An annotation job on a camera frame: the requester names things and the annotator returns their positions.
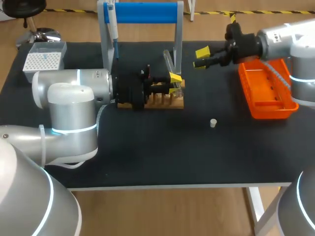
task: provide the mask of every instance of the blue handle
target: blue handle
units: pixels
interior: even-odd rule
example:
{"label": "blue handle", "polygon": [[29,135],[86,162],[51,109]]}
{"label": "blue handle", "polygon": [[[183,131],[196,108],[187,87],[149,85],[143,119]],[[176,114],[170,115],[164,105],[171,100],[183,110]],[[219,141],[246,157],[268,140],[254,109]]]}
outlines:
{"label": "blue handle", "polygon": [[[177,2],[117,2],[115,8],[118,24],[177,23]],[[106,2],[104,18],[109,23]]]}

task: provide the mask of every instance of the chair base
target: chair base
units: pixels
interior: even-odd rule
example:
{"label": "chair base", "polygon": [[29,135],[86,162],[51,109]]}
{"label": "chair base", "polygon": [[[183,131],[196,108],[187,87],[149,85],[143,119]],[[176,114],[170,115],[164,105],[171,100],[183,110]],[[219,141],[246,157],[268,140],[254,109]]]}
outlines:
{"label": "chair base", "polygon": [[51,28],[38,28],[36,32],[27,31],[16,40],[16,47],[19,48],[24,43],[35,42],[61,42],[61,35]]}

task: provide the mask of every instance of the gray frame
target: gray frame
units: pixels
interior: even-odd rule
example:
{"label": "gray frame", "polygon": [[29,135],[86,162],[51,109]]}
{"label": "gray frame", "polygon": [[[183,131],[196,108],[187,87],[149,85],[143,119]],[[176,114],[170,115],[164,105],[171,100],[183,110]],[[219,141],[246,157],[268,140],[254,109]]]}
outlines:
{"label": "gray frame", "polygon": [[[111,73],[114,45],[110,36],[109,26],[105,24],[104,19],[104,0],[97,1],[97,15],[100,31],[100,40],[102,48],[103,66]],[[183,47],[183,17],[184,17],[184,2],[177,2],[177,23],[175,27],[175,41],[174,41],[174,67],[176,74],[182,73],[182,47]]]}
{"label": "gray frame", "polygon": [[97,17],[100,32],[100,44],[102,48],[103,67],[108,69],[109,73],[112,71],[113,58],[114,58],[114,45],[110,36],[109,28],[105,24],[104,19],[104,2],[97,1]]}
{"label": "gray frame", "polygon": [[182,47],[183,47],[183,18],[184,18],[184,2],[177,2],[177,23],[175,28],[175,45],[174,53],[174,67],[175,73],[182,73]]}

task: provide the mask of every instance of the white cap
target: white cap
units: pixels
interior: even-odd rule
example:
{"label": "white cap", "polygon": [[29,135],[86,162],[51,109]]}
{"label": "white cap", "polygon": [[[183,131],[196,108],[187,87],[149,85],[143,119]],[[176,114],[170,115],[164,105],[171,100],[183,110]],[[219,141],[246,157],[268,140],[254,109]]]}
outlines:
{"label": "white cap", "polygon": [[94,100],[94,93],[87,86],[56,83],[49,87],[47,97],[49,103],[81,103]]}
{"label": "white cap", "polygon": [[211,119],[210,120],[210,127],[211,128],[214,128],[216,126],[216,124],[217,124],[217,120],[216,119]]}

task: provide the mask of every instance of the wooden floor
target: wooden floor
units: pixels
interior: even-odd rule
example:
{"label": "wooden floor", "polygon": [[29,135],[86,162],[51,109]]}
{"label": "wooden floor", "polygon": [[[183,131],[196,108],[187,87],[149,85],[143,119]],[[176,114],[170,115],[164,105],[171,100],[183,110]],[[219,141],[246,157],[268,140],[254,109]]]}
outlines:
{"label": "wooden floor", "polygon": [[[47,0],[47,8],[96,10],[96,0]],[[314,10],[312,0],[197,0],[196,11]],[[237,15],[244,32],[312,15]],[[184,40],[222,40],[229,18],[197,15],[184,22]],[[63,40],[99,42],[96,15],[43,12],[38,27],[57,29]],[[16,55],[15,39],[22,20],[0,22],[0,88]],[[172,25],[119,25],[120,41],[172,41]],[[277,188],[260,188],[267,207]],[[247,199],[241,188],[76,192],[83,213],[82,236],[250,236],[253,234]],[[274,229],[273,236],[278,235]]]}

